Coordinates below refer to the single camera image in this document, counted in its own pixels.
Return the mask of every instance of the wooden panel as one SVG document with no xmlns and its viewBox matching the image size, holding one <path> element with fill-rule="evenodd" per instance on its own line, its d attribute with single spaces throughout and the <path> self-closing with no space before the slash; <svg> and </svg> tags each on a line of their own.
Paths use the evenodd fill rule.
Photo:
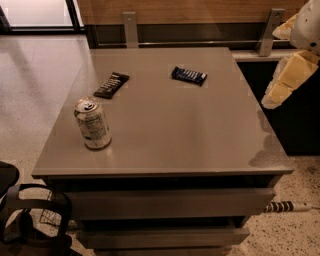
<svg viewBox="0 0 320 256">
<path fill-rule="evenodd" d="M 231 247 L 94 251 L 97 256 L 226 256 Z"/>
<path fill-rule="evenodd" d="M 78 0 L 87 25 L 122 24 L 135 11 L 138 24 L 265 22 L 271 8 L 286 9 L 283 20 L 307 0 Z"/>
<path fill-rule="evenodd" d="M 260 214 L 275 193 L 266 188 L 71 192 L 67 195 L 72 201 L 75 219 L 111 220 Z"/>
<path fill-rule="evenodd" d="M 152 249 L 227 246 L 242 243 L 247 229 L 160 229 L 136 231 L 81 232 L 78 239 L 86 248 Z"/>
</svg>

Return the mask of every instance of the beer can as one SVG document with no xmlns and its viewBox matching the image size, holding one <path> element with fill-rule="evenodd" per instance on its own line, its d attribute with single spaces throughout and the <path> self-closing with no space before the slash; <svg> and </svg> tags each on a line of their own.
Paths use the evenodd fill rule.
<svg viewBox="0 0 320 256">
<path fill-rule="evenodd" d="M 74 116 L 88 148 L 101 149 L 109 145 L 109 126 L 103 107 L 95 97 L 79 99 L 75 103 Z"/>
</svg>

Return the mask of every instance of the gray table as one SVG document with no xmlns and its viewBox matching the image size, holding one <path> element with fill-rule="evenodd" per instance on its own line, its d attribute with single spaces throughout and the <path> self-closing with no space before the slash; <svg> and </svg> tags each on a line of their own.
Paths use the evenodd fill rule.
<svg viewBox="0 0 320 256">
<path fill-rule="evenodd" d="M 175 66 L 208 78 L 202 87 L 172 80 Z M 74 103 L 113 71 L 130 80 L 101 99 L 112 143 L 90 151 Z M 291 172 L 230 51 L 175 48 L 91 51 L 32 175 L 70 196 L 79 239 L 102 255 L 199 256 L 240 243 L 245 221 Z"/>
</svg>

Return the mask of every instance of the wooden wall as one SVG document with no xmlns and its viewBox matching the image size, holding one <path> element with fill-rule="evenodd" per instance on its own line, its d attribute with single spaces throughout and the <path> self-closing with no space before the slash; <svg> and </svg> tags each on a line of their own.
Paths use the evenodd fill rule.
<svg viewBox="0 0 320 256">
<path fill-rule="evenodd" d="M 286 9 L 283 21 L 307 0 L 77 0 L 86 25 L 122 24 L 135 11 L 138 24 L 265 22 L 271 8 Z"/>
</svg>

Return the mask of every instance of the floor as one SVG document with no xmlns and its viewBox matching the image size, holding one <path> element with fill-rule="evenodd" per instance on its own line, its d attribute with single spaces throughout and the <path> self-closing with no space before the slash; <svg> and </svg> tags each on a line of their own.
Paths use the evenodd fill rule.
<svg viewBox="0 0 320 256">
<path fill-rule="evenodd" d="M 89 52 L 83 35 L 0 36 L 0 160 L 18 167 L 19 182 L 41 183 L 31 172 Z M 320 156 L 290 159 L 295 171 L 275 200 L 320 206 Z M 320 255 L 319 210 L 261 214 L 246 227 L 251 235 L 230 256 Z M 76 239 L 73 247 L 95 255 Z"/>
</svg>

